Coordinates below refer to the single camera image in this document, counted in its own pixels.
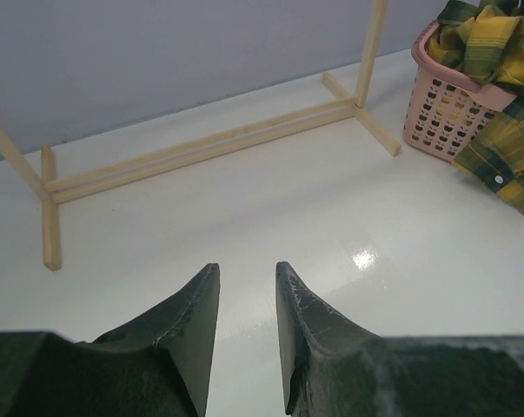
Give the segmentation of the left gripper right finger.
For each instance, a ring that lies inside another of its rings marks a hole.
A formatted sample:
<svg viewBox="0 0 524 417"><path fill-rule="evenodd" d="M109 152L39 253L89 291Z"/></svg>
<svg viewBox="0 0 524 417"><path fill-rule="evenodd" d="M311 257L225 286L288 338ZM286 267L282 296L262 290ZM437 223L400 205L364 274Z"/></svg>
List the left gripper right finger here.
<svg viewBox="0 0 524 417"><path fill-rule="evenodd" d="M380 337L275 268L289 416L524 416L524 335Z"/></svg>

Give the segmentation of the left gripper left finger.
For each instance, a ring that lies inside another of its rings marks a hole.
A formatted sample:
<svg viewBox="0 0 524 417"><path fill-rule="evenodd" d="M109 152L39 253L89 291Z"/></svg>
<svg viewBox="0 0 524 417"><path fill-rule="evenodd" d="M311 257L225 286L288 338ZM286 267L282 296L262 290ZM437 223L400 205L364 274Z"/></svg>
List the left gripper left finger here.
<svg viewBox="0 0 524 417"><path fill-rule="evenodd" d="M0 416L204 416L219 296L210 263L92 342L0 332Z"/></svg>

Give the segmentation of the yellow black plaid shirt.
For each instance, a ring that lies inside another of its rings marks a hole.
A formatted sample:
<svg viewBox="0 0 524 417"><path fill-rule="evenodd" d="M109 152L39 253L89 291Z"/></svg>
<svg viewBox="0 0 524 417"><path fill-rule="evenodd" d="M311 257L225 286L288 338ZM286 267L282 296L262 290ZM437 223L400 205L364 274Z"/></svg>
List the yellow black plaid shirt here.
<svg viewBox="0 0 524 417"><path fill-rule="evenodd" d="M516 1L449 1L428 55L488 93L493 119L454 158L524 215L524 14Z"/></svg>

